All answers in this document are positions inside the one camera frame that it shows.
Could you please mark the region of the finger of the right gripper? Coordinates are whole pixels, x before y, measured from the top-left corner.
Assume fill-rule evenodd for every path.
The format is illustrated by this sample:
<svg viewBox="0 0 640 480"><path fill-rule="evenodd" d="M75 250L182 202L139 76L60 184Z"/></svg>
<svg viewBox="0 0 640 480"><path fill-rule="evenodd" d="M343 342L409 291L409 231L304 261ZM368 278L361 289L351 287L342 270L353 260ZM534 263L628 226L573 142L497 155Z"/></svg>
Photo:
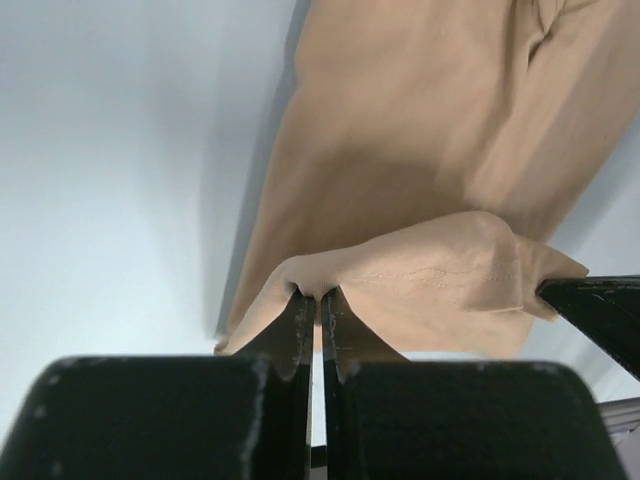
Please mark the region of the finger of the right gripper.
<svg viewBox="0 0 640 480"><path fill-rule="evenodd" d="M639 277L549 279L537 297L559 315L547 357L594 388L639 386Z"/></svg>

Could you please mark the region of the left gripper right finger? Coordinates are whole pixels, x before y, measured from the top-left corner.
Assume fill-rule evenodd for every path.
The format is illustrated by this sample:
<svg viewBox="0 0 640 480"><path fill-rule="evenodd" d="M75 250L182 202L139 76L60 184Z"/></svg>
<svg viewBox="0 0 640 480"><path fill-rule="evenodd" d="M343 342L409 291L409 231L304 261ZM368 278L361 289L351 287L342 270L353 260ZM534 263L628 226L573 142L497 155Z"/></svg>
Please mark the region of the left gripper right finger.
<svg viewBox="0 0 640 480"><path fill-rule="evenodd" d="M597 405L566 366L410 361L321 302L332 479L622 479Z"/></svg>

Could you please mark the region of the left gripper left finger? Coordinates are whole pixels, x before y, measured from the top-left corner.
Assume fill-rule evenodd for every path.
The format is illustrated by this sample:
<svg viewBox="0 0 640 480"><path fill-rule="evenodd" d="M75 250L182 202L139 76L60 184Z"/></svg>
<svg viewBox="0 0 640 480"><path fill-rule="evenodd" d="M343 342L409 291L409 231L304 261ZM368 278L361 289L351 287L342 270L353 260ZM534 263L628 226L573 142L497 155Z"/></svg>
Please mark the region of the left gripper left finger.
<svg viewBox="0 0 640 480"><path fill-rule="evenodd" d="M89 356L37 377L5 479L306 479L315 303L229 356Z"/></svg>

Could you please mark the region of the beige t-shirt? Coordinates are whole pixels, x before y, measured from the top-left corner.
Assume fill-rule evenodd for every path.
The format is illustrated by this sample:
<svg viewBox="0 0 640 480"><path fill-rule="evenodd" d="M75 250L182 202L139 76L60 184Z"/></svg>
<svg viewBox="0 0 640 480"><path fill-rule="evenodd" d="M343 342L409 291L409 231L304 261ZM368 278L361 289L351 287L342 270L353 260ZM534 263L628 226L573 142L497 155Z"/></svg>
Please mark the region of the beige t-shirt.
<svg viewBox="0 0 640 480"><path fill-rule="evenodd" d="M516 356L639 109L635 1L315 1L217 351L340 288L402 352Z"/></svg>

